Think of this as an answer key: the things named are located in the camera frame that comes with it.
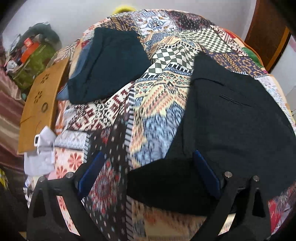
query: wooden door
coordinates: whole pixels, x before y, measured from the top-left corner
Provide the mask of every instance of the wooden door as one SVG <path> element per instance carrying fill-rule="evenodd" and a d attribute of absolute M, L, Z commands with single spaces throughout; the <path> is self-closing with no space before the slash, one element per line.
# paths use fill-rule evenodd
<path fill-rule="evenodd" d="M 290 36 L 285 20 L 274 5 L 269 0 L 257 0 L 245 43 L 260 55 L 268 72 L 279 60 Z"/>

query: folded dark cloth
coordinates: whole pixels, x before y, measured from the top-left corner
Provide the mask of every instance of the folded dark cloth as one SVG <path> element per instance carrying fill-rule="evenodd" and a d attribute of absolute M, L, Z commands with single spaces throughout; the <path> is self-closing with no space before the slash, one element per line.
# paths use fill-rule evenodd
<path fill-rule="evenodd" d="M 272 199 L 295 181 L 296 138 L 278 104 L 255 79 L 195 57 L 183 119 L 165 159 L 128 173 L 127 194 L 148 206 L 207 215 L 217 200 L 193 165 L 198 150 L 219 180 L 259 176 Z"/>
<path fill-rule="evenodd" d="M 81 72 L 68 81 L 69 100 L 84 104 L 110 97 L 150 65 L 136 32 L 96 28 Z"/>

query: patterned blanket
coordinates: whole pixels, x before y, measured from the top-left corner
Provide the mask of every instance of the patterned blanket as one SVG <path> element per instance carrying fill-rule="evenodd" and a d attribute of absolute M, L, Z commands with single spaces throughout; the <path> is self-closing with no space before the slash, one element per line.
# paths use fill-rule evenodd
<path fill-rule="evenodd" d="M 166 212 L 131 199 L 126 195 L 126 174 L 166 155 L 185 110 L 194 57 L 203 51 L 227 70 L 260 81 L 296 133 L 282 91 L 273 76 L 248 56 L 241 41 L 211 21 L 181 11 L 141 10 L 110 16 L 85 31 L 80 42 L 59 51 L 55 62 L 72 57 L 78 43 L 80 51 L 92 41 L 97 27 L 136 31 L 151 66 L 140 79 L 109 99 L 76 106 L 68 101 L 59 102 L 56 131 L 60 133 L 65 128 L 64 110 L 74 107 L 77 113 L 67 128 L 87 131 L 90 138 L 88 151 L 56 148 L 56 165 L 51 176 L 61 178 L 68 171 L 77 170 L 83 159 L 89 160 L 102 150 L 107 161 L 82 202 L 105 237 L 115 241 L 190 240 L 205 217 Z M 294 191 L 292 185 L 269 201 L 272 232 L 290 211 Z M 78 234 L 62 197 L 58 200 L 69 230 Z M 230 215 L 221 233 L 229 230 L 232 221 Z"/>

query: bed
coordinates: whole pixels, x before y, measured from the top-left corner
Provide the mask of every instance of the bed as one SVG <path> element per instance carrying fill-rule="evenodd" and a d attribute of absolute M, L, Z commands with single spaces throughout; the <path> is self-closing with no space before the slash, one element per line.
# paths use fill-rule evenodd
<path fill-rule="evenodd" d="M 84 136 L 85 145 L 80 150 L 70 149 L 65 141 L 64 147 L 55 147 L 55 170 L 48 178 L 62 178 L 67 172 L 75 172 L 96 150 L 104 147 L 109 159 L 82 203 L 105 237 L 118 241 L 190 240 L 206 217 L 149 208 L 126 195 L 127 172 L 165 156 L 185 109 L 186 98 L 166 90 L 165 84 L 158 82 L 159 78 L 177 79 L 172 88 L 186 96 L 192 60 L 203 51 L 229 71 L 248 74 L 260 81 L 296 133 L 286 98 L 277 80 L 263 67 L 260 57 L 239 37 L 202 16 L 182 11 L 141 10 L 107 17 L 89 27 L 81 39 L 58 51 L 51 63 L 70 57 L 70 76 L 97 27 L 136 31 L 152 67 L 142 78 L 127 84 L 108 99 L 82 105 L 58 101 L 56 134 L 76 131 L 77 136 Z M 178 60 L 179 53 L 174 52 L 175 58 L 156 67 L 164 57 L 158 54 L 174 48 L 184 49 L 186 58 Z M 160 90 L 164 91 L 161 100 L 157 98 Z M 104 195 L 98 191 L 102 188 Z M 295 189 L 296 185 L 287 187 L 280 196 L 269 201 L 272 233 L 289 214 L 296 198 Z M 57 199 L 69 230 L 79 235 L 63 198 L 58 196 Z M 233 218 L 234 215 L 229 215 L 221 233 L 229 230 Z"/>

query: metal screw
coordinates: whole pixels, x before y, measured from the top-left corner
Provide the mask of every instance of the metal screw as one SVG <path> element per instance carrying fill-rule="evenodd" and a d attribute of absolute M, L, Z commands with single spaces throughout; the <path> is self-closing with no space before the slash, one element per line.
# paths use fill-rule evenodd
<path fill-rule="evenodd" d="M 259 182 L 260 178 L 258 176 L 253 176 L 253 180 Z"/>
<path fill-rule="evenodd" d="M 43 181 L 45 181 L 45 177 L 44 177 L 44 176 L 39 177 L 38 181 L 39 181 L 39 182 L 43 182 Z"/>
<path fill-rule="evenodd" d="M 224 172 L 224 175 L 225 175 L 225 177 L 227 177 L 227 178 L 230 178 L 230 177 L 232 177 L 232 173 L 231 173 L 231 172 L 229 172 L 229 171 L 227 171 L 227 172 Z"/>
<path fill-rule="evenodd" d="M 68 173 L 66 174 L 66 178 L 71 178 L 71 177 L 73 177 L 73 175 L 74 175 L 73 172 L 68 172 Z"/>

